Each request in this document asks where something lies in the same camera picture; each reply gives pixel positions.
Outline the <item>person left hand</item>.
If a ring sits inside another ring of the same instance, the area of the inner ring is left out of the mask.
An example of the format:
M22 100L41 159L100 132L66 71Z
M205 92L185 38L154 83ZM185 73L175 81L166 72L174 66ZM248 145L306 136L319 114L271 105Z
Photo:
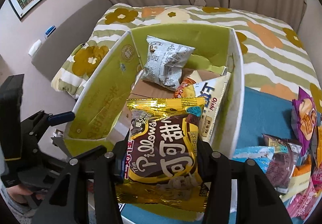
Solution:
M33 195L33 192L22 184L6 188L6 190L12 200L20 204L28 203L26 197Z

